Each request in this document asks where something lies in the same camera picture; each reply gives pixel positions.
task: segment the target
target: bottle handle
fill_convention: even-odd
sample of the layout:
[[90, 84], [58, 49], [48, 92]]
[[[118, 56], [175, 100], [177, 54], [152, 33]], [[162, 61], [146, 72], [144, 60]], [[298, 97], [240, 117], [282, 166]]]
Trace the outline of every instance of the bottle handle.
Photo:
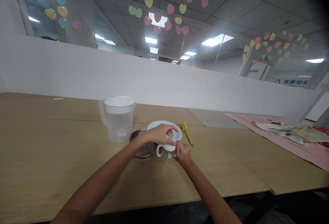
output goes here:
[[105, 99], [100, 100], [98, 102], [98, 109], [99, 109], [100, 118], [102, 119], [102, 122], [104, 123], [104, 125], [107, 126], [107, 121], [106, 121], [106, 116], [105, 116], [105, 109], [104, 109], [104, 101], [105, 101]]

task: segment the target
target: pink cloth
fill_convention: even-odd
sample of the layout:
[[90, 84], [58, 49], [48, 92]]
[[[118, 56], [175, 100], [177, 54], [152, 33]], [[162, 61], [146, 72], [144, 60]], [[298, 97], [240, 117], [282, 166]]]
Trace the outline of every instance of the pink cloth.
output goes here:
[[241, 125], [248, 127], [255, 133], [267, 138], [276, 145], [279, 145], [285, 150], [295, 154], [296, 156], [303, 158], [304, 160], [309, 161], [326, 171], [329, 171], [329, 149], [325, 146], [318, 143], [308, 143], [307, 146], [303, 146], [273, 132], [264, 131], [253, 124], [253, 122], [271, 123], [268, 119], [276, 122], [290, 123], [293, 125], [303, 125], [302, 123], [280, 117], [251, 116], [229, 113], [225, 113], [225, 115], [239, 122]]

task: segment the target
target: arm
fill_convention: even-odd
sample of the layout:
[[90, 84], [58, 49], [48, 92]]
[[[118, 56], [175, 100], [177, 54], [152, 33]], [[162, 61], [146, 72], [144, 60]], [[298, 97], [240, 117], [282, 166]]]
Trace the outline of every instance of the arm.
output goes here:
[[174, 126], [161, 124], [137, 136], [80, 186], [51, 223], [84, 223], [110, 191], [140, 147], [150, 141], [176, 145], [174, 141], [166, 138], [166, 134], [172, 133], [172, 129], [178, 132]]
[[179, 163], [183, 166], [200, 197], [204, 201], [215, 224], [241, 224], [236, 214], [231, 210], [215, 187], [201, 172], [191, 158], [190, 148], [183, 142], [176, 142], [176, 154]]

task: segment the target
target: green handle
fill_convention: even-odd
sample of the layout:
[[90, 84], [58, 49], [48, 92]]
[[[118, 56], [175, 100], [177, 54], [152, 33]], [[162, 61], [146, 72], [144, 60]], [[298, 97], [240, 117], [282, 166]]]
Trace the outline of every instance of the green handle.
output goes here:
[[187, 137], [188, 137], [188, 139], [189, 139], [189, 141], [190, 141], [192, 147], [194, 148], [194, 143], [192, 142], [192, 139], [191, 139], [190, 136], [188, 135], [187, 131], [185, 131], [185, 132], [186, 132], [186, 135], [187, 135]]

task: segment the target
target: ceiling light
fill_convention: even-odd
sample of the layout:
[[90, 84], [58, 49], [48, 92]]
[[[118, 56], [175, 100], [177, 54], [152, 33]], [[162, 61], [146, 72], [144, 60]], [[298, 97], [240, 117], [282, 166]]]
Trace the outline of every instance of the ceiling light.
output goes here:
[[145, 41], [149, 42], [149, 43], [152, 43], [152, 44], [157, 44], [158, 43], [157, 39], [150, 38], [150, 37], [145, 37]]
[[190, 56], [196, 55], [196, 53], [193, 53], [193, 52], [190, 52], [190, 51], [186, 52], [185, 54], [190, 55]]
[[323, 62], [324, 59], [315, 59], [315, 60], [306, 60], [308, 62], [311, 62], [311, 63], [321, 63]]
[[204, 41], [203, 43], [201, 43], [202, 45], [206, 45], [206, 46], [209, 46], [209, 47], [213, 47], [213, 46], [216, 46], [220, 43], [223, 43], [224, 42], [227, 42], [228, 40], [231, 40], [233, 39], [234, 37], [231, 37], [231, 36], [228, 36], [228, 35], [225, 35], [224, 34], [220, 34], [214, 38], [209, 38], [208, 40]]
[[39, 22], [40, 23], [40, 21], [39, 20], [36, 20], [35, 18], [32, 18], [32, 17], [28, 17], [29, 18], [29, 20], [31, 20], [31, 21], [34, 21], [34, 22]]
[[162, 28], [165, 27], [165, 22], [167, 22], [167, 20], [168, 20], [167, 17], [162, 16], [161, 19], [160, 19], [160, 21], [159, 21], [159, 22], [156, 22], [156, 21], [155, 21], [155, 18], [154, 18], [154, 13], [150, 13], [150, 12], [149, 12], [149, 13], [148, 13], [148, 16], [150, 17], [150, 19], [152, 19], [152, 24], [153, 24], [153, 25], [160, 26], [160, 27], [162, 27]]
[[188, 58], [191, 58], [191, 56], [183, 55], [182, 57], [180, 57], [180, 59], [182, 60], [187, 60]]

